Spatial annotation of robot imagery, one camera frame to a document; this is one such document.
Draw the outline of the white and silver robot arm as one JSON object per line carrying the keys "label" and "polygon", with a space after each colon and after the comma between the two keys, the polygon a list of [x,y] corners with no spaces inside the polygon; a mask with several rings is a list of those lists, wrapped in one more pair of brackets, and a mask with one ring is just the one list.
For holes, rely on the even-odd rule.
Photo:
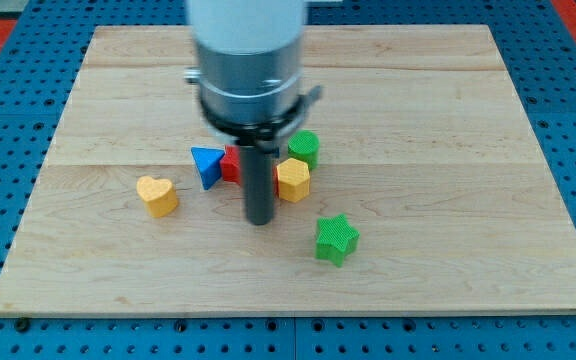
{"label": "white and silver robot arm", "polygon": [[228,143],[269,154],[305,122],[322,87],[301,91],[304,0],[188,0],[206,122]]}

